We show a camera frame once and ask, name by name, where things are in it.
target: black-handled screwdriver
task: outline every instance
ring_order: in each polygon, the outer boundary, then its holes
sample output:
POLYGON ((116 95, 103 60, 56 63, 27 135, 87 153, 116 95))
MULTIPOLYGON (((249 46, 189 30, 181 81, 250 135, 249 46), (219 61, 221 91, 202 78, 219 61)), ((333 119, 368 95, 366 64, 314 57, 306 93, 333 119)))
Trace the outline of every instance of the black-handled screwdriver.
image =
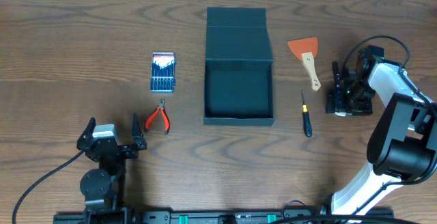
POLYGON ((307 105, 305 104, 305 97, 303 96, 302 90, 302 116, 303 116, 303 131, 305 132, 305 136, 311 137, 313 136, 313 129, 311 128, 311 122, 309 121, 309 113, 307 109, 307 105))

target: orange scraper blade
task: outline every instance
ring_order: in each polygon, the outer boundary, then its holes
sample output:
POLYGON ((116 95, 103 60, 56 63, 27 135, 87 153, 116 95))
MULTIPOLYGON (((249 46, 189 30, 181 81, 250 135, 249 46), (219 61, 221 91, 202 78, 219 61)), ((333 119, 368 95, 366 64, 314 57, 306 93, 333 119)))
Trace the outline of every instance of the orange scraper blade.
POLYGON ((302 53, 313 53, 313 57, 317 55, 318 43, 316 37, 305 38, 300 40, 290 40, 288 47, 292 50, 297 58, 302 61, 302 53))

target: scraper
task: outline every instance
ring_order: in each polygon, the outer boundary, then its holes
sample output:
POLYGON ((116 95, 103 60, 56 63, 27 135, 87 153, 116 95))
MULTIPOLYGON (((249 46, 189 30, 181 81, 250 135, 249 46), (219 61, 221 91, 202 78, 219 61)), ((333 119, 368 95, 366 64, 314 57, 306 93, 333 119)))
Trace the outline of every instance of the scraper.
POLYGON ((314 57, 317 55, 318 50, 317 38, 311 37, 300 40, 290 40, 288 46, 295 56, 303 62, 305 69, 307 69, 308 75, 311 78, 312 90, 319 90, 321 85, 314 69, 314 57))

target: wooden handle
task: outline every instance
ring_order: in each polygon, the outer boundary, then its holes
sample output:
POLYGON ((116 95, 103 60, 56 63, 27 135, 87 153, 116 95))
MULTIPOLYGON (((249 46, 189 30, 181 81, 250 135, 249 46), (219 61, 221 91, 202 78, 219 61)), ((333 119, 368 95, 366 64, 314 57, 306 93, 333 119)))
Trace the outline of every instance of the wooden handle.
POLYGON ((319 78, 317 78, 317 74, 315 73, 313 53, 302 53, 302 61, 303 66, 305 66, 305 69, 307 69, 308 75, 311 78, 311 88, 314 91, 319 90, 322 85, 320 85, 319 78))

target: green connector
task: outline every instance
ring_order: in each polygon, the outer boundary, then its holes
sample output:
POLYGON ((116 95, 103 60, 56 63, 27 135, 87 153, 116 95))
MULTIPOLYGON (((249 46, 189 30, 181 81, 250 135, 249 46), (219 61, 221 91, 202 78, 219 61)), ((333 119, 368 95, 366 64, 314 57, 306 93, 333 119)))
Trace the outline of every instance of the green connector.
POLYGON ((179 216, 179 224, 188 224, 188 216, 179 216))
POLYGON ((275 214, 268 214, 267 215, 267 223, 271 223, 273 221, 276 221, 276 215, 275 214))

